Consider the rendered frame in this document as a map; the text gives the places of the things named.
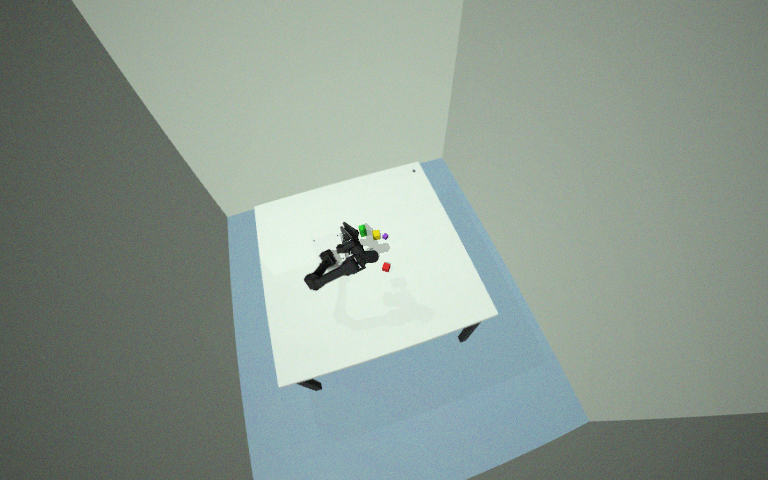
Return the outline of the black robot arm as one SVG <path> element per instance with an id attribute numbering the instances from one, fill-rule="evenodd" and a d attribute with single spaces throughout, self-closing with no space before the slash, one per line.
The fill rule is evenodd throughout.
<path id="1" fill-rule="evenodd" d="M 342 253 L 348 253 L 350 255 L 351 250 L 343 250 L 342 248 L 343 244 L 338 244 L 336 247 L 337 254 Z M 342 277 L 342 276 L 350 276 L 354 275 L 361 270 L 365 269 L 365 264 L 367 263 L 375 263 L 379 259 L 379 255 L 377 251 L 370 250 L 361 252 L 360 254 L 353 254 L 349 257 L 347 257 L 339 266 L 338 268 L 328 272 L 325 274 L 325 271 L 328 267 L 331 267 L 335 265 L 337 262 L 336 259 L 333 256 L 332 251 L 330 249 L 322 251 L 320 254 L 320 258 L 322 259 L 322 263 L 319 265 L 319 267 L 315 270 L 314 273 L 308 274 L 304 276 L 304 281 L 307 284 L 307 286 L 310 288 L 310 290 L 318 290 L 319 288 L 329 284 L 330 282 Z M 356 262 L 356 260 L 357 262 Z M 359 267 L 361 266 L 361 268 Z M 324 275 L 325 274 L 325 275 Z"/>

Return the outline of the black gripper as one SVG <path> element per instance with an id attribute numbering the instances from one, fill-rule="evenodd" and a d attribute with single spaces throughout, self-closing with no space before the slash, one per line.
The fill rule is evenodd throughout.
<path id="1" fill-rule="evenodd" d="M 343 222 L 344 227 L 340 227 L 343 242 L 342 242 L 342 248 L 343 250 L 351 250 L 351 254 L 360 254 L 363 252 L 363 245 L 359 242 L 359 231 L 351 227 L 346 222 Z"/>

